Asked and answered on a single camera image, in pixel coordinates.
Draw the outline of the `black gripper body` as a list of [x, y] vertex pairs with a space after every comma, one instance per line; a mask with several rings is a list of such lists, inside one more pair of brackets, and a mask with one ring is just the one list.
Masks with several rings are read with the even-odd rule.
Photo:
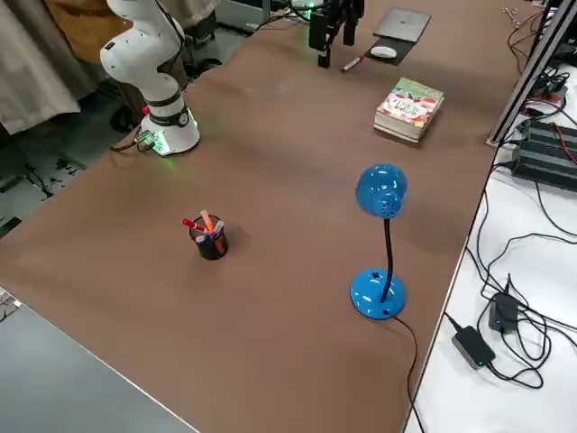
[[363, 18], [363, 0], [323, 1], [315, 11], [330, 16], [332, 20], [356, 21]]

